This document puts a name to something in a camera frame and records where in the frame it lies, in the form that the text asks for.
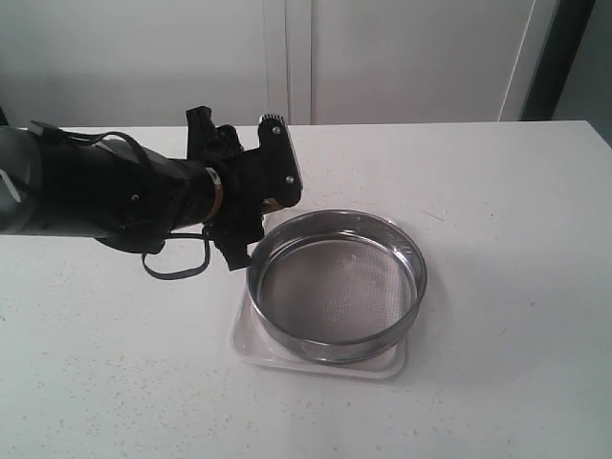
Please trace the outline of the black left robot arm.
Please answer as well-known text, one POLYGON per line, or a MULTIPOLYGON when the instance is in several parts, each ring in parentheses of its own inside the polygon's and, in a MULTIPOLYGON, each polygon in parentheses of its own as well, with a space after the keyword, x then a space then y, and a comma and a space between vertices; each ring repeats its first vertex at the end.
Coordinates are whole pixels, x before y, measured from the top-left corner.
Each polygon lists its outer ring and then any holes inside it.
POLYGON ((1 129, 1 231, 90 237, 147 257, 171 239, 195 237, 231 270, 249 266, 266 214, 295 206, 303 184, 290 132, 262 116, 259 145, 206 106, 187 111, 187 149, 171 159, 119 131, 85 134, 35 121, 1 129))

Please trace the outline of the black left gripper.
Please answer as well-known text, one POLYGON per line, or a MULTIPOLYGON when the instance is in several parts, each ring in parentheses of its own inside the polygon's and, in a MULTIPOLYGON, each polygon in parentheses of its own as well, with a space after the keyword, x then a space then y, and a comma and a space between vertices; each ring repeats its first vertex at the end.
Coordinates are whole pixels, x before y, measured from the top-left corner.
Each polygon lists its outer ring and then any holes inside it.
POLYGON ((223 201, 207 224, 209 239, 230 271, 250 265, 248 245, 264 237, 263 216, 295 206, 302 195, 297 155, 284 118, 263 115, 257 136, 258 147, 222 161, 223 201))

